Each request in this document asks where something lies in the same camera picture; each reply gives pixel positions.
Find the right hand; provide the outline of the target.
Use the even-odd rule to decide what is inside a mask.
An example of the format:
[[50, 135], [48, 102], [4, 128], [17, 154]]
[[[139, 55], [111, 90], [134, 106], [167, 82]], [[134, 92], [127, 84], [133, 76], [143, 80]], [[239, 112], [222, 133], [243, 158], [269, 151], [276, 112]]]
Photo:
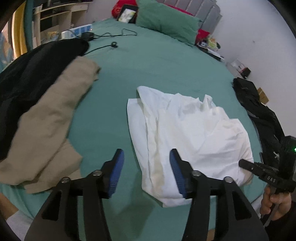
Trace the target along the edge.
[[261, 201], [260, 214], [267, 215], [271, 213], [272, 205], [277, 205], [277, 210], [271, 217], [272, 221], [282, 218], [291, 208], [291, 193], [271, 194], [271, 187], [266, 185], [264, 189], [263, 199]]

